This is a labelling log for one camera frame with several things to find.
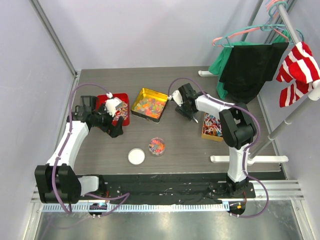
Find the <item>red candy tin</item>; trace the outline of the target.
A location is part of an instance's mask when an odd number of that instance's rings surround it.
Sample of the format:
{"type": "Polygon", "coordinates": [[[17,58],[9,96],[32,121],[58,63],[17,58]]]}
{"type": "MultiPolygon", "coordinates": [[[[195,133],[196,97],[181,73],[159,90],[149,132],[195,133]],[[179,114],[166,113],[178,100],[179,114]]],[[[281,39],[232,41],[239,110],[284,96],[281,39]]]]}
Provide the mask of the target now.
{"type": "MultiPolygon", "coordinates": [[[[115,98],[119,98],[122,101],[122,103],[121,106],[117,109],[117,112],[112,121],[112,125],[116,126],[119,117],[123,117],[122,126],[126,127],[130,124],[129,96],[126,93],[113,93],[113,96],[115,98]]],[[[96,102],[96,110],[100,108],[101,104],[105,104],[107,100],[108,96],[106,94],[98,95],[96,102]]]]}

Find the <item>white round lid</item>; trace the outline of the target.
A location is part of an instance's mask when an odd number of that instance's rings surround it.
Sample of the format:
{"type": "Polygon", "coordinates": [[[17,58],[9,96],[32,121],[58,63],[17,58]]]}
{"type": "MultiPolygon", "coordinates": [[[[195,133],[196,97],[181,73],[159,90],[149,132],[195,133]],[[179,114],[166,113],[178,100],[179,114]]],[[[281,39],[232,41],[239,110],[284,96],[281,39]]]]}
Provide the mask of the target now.
{"type": "Polygon", "coordinates": [[[128,153],[128,161],[133,165],[140,165],[145,160],[145,152],[140,148],[133,148],[128,153]]]}

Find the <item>gold gummy tin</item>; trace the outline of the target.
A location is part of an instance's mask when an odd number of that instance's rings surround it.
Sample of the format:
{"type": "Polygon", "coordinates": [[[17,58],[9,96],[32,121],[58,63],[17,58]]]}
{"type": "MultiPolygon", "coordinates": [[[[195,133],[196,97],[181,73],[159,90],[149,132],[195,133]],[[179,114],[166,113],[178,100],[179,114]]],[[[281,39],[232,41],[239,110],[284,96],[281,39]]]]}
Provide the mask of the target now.
{"type": "Polygon", "coordinates": [[[130,111],[134,116],[158,124],[163,116],[167,102],[167,94],[143,87],[132,104],[130,111]]]}

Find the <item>clear round jar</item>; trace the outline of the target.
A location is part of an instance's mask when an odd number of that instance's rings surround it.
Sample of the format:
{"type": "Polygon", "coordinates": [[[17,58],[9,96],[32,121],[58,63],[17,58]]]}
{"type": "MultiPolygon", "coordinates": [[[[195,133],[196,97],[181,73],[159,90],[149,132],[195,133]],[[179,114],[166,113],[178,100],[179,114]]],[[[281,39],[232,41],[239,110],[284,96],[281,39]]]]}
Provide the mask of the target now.
{"type": "Polygon", "coordinates": [[[151,155],[160,157],[166,150],[165,141],[162,138],[154,137],[150,140],[148,149],[151,155]]]}

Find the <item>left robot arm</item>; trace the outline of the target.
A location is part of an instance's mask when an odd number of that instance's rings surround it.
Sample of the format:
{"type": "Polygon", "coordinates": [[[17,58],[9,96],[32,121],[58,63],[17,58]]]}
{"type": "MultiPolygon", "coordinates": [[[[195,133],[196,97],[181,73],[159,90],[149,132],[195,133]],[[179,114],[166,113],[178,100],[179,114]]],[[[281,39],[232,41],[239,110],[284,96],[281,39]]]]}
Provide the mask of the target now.
{"type": "Polygon", "coordinates": [[[40,200],[44,204],[76,204],[90,194],[100,200],[107,192],[101,175],[77,176],[75,161],[80,147],[91,128],[99,128],[112,138],[123,134],[123,117],[113,124],[122,100],[107,94],[104,98],[81,96],[81,104],[75,106],[67,117],[65,132],[57,149],[44,165],[38,165],[34,175],[40,200]]]}

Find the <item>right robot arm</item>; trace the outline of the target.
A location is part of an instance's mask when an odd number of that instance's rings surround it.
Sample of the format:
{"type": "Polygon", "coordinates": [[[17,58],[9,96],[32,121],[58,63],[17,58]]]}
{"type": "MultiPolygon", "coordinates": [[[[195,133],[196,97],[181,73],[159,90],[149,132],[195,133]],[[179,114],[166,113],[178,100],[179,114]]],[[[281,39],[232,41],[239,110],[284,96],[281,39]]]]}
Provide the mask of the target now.
{"type": "Polygon", "coordinates": [[[226,193],[233,198],[249,185],[248,151],[257,129],[245,104],[223,102],[203,92],[196,92],[187,83],[171,95],[177,104],[176,112],[192,120],[197,112],[210,114],[220,121],[222,137],[229,148],[229,167],[226,174],[226,193]]]}

